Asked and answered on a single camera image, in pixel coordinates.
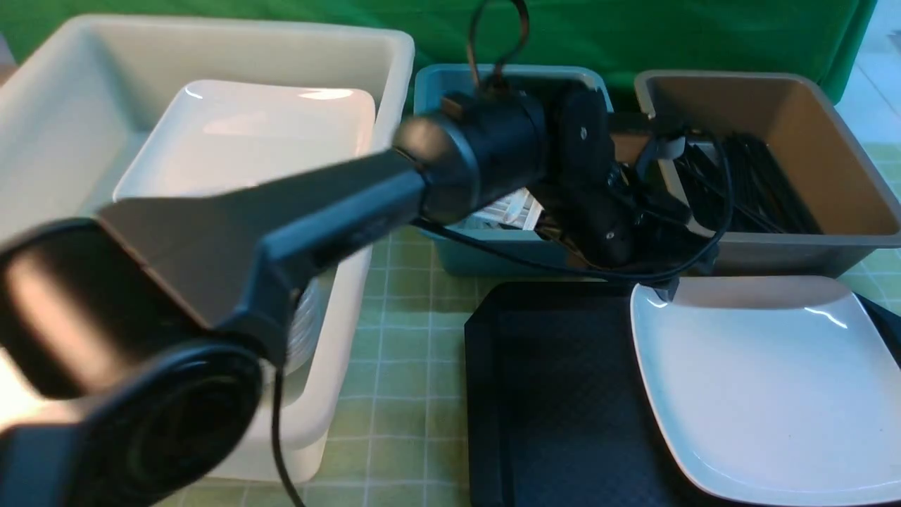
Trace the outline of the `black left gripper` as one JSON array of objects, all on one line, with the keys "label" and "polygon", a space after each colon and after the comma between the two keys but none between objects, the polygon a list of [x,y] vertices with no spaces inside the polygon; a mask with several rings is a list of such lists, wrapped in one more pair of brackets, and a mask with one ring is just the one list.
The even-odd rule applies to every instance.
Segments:
[{"label": "black left gripper", "polygon": [[584,84],[554,93],[545,112],[549,158],[535,196],[553,224],[547,237],[582,260],[577,276],[644,285],[671,301],[682,274],[711,272],[718,234],[692,231],[689,206],[649,178],[650,164],[678,158],[694,128],[611,113],[605,94]]}]

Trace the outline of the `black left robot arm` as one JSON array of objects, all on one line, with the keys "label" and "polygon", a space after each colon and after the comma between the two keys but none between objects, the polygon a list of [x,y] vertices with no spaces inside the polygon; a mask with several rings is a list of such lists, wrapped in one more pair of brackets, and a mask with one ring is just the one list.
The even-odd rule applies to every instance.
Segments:
[{"label": "black left robot arm", "polygon": [[141,198],[95,218],[32,229],[2,249],[2,351],[36,391],[2,391],[4,506],[151,506],[193,484],[245,435],[275,369],[279,442],[287,340],[318,275],[407,224],[487,251],[448,226],[526,187],[580,276],[675,292],[710,268],[690,209],[645,183],[664,142],[689,128],[628,123],[647,136],[615,158],[603,94],[583,84],[529,95],[498,81],[408,118],[392,147],[206,198]]}]

